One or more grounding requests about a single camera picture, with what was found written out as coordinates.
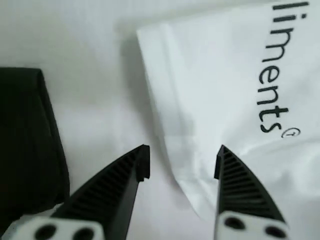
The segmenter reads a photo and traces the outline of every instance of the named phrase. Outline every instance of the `black object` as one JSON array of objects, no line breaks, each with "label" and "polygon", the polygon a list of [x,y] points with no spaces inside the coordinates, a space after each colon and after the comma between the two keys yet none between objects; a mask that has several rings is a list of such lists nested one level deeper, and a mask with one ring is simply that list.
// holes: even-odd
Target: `black object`
[{"label": "black object", "polygon": [[285,223],[279,209],[249,168],[227,147],[216,158],[214,178],[219,179],[218,211],[233,211]]},{"label": "black object", "polygon": [[141,145],[92,177],[52,217],[95,221],[105,239],[125,240],[138,184],[149,177],[150,148]]},{"label": "black object", "polygon": [[69,197],[69,174],[44,76],[0,67],[0,236],[23,214]]}]

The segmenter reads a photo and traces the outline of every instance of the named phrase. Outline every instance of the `registered trademark symbol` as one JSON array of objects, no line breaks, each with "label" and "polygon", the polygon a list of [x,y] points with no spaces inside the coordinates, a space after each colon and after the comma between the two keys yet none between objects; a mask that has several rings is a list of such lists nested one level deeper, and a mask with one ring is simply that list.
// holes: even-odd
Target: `registered trademark symbol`
[{"label": "registered trademark symbol", "polygon": [[285,130],[282,133],[281,137],[282,138],[296,137],[296,136],[300,135],[300,133],[301,133],[301,131],[299,128],[292,127],[292,128]]}]

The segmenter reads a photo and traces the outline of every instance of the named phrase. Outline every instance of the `white tabletop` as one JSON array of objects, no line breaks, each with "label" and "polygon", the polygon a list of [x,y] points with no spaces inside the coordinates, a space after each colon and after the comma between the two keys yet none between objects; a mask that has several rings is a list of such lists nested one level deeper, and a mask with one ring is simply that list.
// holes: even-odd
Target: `white tabletop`
[{"label": "white tabletop", "polygon": [[150,145],[151,176],[139,185],[128,240],[213,239],[214,223],[195,214],[160,151],[135,31],[232,2],[252,0],[0,2],[0,66],[43,70],[71,193],[116,158]]}]

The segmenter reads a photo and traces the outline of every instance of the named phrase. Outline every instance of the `white surface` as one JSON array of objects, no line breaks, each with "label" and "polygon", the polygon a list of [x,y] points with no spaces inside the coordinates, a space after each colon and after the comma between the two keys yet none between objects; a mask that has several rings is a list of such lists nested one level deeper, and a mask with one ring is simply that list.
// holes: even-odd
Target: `white surface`
[{"label": "white surface", "polygon": [[0,66],[43,70],[71,192],[140,144],[151,178],[139,186],[128,240],[211,240],[159,149],[138,26],[249,0],[1,0]]},{"label": "white surface", "polygon": [[[223,144],[271,193],[293,238],[317,240],[320,32],[314,25],[320,22],[320,5],[312,0],[309,6],[273,10],[275,5],[165,20],[143,27],[138,38],[157,130],[175,179],[197,213],[206,219],[214,216],[215,155]],[[273,22],[292,14],[298,16],[294,21]],[[272,34],[289,28],[290,38]],[[281,49],[266,46],[282,43],[284,54],[277,59]],[[279,74],[273,79],[262,74],[260,80],[269,66],[277,66]],[[274,101],[270,87],[277,88]],[[281,114],[266,114],[275,108]],[[275,123],[278,127],[269,132],[261,128]],[[292,128],[301,134],[282,138]],[[305,216],[303,222],[299,215]]]}]

